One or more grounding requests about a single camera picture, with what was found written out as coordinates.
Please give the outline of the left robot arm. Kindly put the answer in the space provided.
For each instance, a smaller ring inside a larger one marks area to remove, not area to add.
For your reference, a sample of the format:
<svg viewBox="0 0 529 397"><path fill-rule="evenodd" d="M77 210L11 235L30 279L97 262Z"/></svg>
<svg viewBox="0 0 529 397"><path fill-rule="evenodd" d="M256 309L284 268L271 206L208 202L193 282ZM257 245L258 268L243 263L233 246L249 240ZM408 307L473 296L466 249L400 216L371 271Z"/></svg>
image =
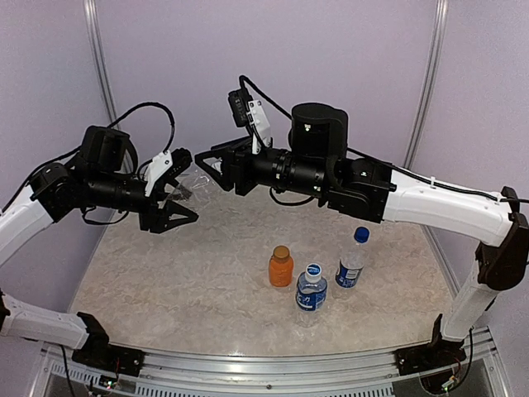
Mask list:
<svg viewBox="0 0 529 397"><path fill-rule="evenodd" d="M163 150L148 164L144 179L121 172L126 153L136 153L128 134L91 126L67 163L53 160L41 166L1 213L1 261L75 209L137 213L140 229L154 234L198 220L194 211L170 200L165 191L168 185L176 186L178 176L192 164L188 150ZM8 294L1 295L1 334L81 351L100 368L116 359L115 348L94 316L59 313Z"/></svg>

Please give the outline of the clear plastic bottle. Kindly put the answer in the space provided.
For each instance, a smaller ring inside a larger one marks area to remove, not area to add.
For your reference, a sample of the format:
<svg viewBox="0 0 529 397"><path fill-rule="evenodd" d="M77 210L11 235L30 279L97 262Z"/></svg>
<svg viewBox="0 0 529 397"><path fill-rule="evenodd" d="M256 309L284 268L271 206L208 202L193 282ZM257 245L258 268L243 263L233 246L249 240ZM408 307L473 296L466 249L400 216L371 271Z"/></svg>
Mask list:
<svg viewBox="0 0 529 397"><path fill-rule="evenodd" d="M175 187L167 186L167 201L172 201L199 212L218 196L214 181L200 170L177 178Z"/></svg>

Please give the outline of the blue label water bottle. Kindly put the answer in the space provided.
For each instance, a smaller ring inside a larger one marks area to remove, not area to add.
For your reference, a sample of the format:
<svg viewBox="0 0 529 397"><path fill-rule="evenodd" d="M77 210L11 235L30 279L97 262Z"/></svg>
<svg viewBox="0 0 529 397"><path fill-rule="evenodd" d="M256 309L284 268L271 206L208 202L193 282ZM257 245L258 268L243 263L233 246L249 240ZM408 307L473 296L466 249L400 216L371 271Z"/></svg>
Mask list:
<svg viewBox="0 0 529 397"><path fill-rule="evenodd" d="M299 325L309 328L317 321L326 301L327 285L322 266L317 263L307 265L305 271L299 275L295 294Z"/></svg>

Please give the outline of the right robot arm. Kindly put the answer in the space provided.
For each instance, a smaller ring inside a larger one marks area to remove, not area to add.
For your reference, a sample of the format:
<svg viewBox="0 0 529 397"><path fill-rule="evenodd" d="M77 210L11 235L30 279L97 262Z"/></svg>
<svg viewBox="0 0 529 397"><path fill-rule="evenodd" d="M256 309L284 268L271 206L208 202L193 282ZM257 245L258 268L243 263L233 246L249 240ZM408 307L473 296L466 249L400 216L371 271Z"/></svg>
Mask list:
<svg viewBox="0 0 529 397"><path fill-rule="evenodd" d="M304 194L324 206L369 222L409 222L478 241L475 265L450 312L436 321L422 352L432 367L455 353L471 327L499 293L523 279L528 221L515 191L486 193L439 182L367 155L347 157L346 112L301 103L290 114L289 148L253 147L265 115L252 103L232 109L236 125L251 131L197 154L196 164L226 191L244 196L258 185Z"/></svg>

